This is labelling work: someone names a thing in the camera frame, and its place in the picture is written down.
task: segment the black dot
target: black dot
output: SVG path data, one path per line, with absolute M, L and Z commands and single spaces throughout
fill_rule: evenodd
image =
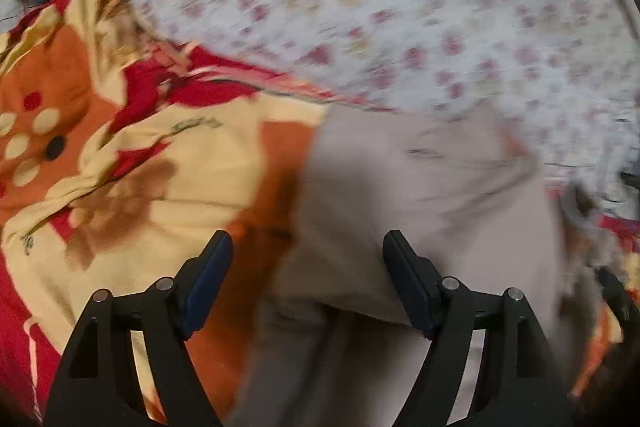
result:
M 52 162 L 58 156 L 60 156 L 65 150 L 65 137 L 62 134 L 59 134 L 55 138 L 52 138 L 51 141 L 47 144 L 47 148 L 44 151 L 44 155 L 47 157 L 47 160 Z

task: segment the beige fabric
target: beige fabric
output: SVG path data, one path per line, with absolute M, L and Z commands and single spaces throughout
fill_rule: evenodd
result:
M 536 158 L 510 155 L 502 129 L 488 105 L 444 124 L 332 110 L 303 178 L 298 244 L 274 280 L 229 425 L 393 423 L 428 341 L 411 328 L 369 321 L 370 335 L 355 327 L 342 350 L 327 353 L 335 312 L 326 306 L 408 324 L 382 261 L 389 229 L 400 229 L 440 273 L 469 288 L 497 294 L 521 288 L 543 329 L 554 330 L 559 222 Z M 481 343 L 476 335 L 461 391 L 467 406 Z M 319 392 L 318 381 L 332 391 Z M 465 413 L 464 406 L 456 412 Z

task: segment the metal pin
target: metal pin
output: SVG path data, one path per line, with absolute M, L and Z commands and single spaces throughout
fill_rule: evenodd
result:
M 507 295 L 510 296 L 514 301 L 519 301 L 524 297 L 524 293 L 522 293 L 522 290 L 518 290 L 517 288 L 509 288 L 507 290 Z
M 162 277 L 157 283 L 156 288 L 162 291 L 170 290 L 174 286 L 174 280 L 171 277 Z
M 102 290 L 96 290 L 94 292 L 93 298 L 94 298 L 94 301 L 96 302 L 102 302 L 106 300 L 108 296 L 109 296 L 109 292 L 105 289 L 102 289 Z
M 457 290 L 458 288 L 460 288 L 460 281 L 455 277 L 445 277 L 442 280 L 442 285 L 447 290 Z

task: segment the red and yellow fabric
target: red and yellow fabric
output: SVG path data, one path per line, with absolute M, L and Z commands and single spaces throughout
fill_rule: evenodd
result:
M 600 227 L 611 230 L 618 236 L 622 248 L 622 269 L 626 274 L 625 289 L 640 306 L 640 222 L 619 217 L 604 216 Z M 622 328 L 611 309 L 603 303 L 598 314 L 598 322 L 591 339 L 584 364 L 578 376 L 572 394 L 580 396 L 587 388 L 591 377 L 602 363 L 612 344 L 622 342 Z
M 54 0 L 0 38 L 0 58 L 2 253 L 27 319 L 61 353 L 96 288 L 141 291 L 228 230 L 233 266 L 188 344 L 224 414 L 327 112 L 258 86 L 332 93 L 194 44 L 175 48 L 143 30 L 124 0 Z M 151 398 L 141 337 L 134 350 Z M 36 395 L 42 408 L 46 393 Z

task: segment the pink floral print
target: pink floral print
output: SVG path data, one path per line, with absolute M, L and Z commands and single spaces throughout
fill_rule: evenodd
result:
M 639 54 L 617 0 L 133 2 L 173 39 L 377 105 L 447 118 L 490 98 L 552 178 L 594 184 L 612 143 L 637 140 Z

